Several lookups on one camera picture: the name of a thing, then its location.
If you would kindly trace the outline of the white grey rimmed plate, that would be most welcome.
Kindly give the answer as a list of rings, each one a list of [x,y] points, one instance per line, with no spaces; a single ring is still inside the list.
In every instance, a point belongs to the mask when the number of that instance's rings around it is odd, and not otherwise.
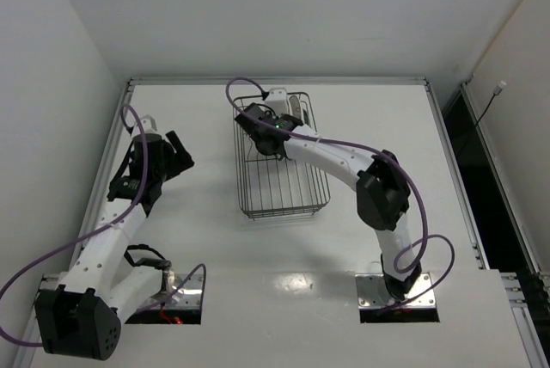
[[[305,113],[302,107],[302,103],[298,95],[288,96],[290,114],[299,119],[302,123],[306,123]]]

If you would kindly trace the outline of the small teal patterned plate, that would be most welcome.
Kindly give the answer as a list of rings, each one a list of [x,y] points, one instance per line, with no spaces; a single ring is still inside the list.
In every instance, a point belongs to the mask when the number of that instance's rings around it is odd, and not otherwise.
[[[306,107],[302,107],[302,122],[303,122],[306,126],[310,126],[309,113],[308,113]]]

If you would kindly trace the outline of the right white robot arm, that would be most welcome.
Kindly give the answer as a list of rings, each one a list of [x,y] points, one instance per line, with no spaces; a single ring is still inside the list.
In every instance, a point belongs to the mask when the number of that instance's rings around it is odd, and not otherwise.
[[[350,146],[328,143],[297,117],[275,114],[257,103],[240,111],[235,123],[260,154],[307,163],[355,192],[359,218],[376,233],[388,293],[396,301],[405,300],[421,265],[414,260],[407,223],[411,189],[396,168],[394,154],[385,150],[368,157]]]

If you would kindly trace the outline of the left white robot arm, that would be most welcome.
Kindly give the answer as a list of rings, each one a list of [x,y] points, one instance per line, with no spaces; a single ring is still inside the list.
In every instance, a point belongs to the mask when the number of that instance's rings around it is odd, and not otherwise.
[[[175,132],[136,135],[109,184],[101,214],[103,232],[89,238],[73,267],[53,290],[42,290],[34,308],[46,353],[106,360],[122,325],[150,297],[167,291],[171,262],[142,258],[120,282],[131,240],[162,194],[162,185],[193,167]]]

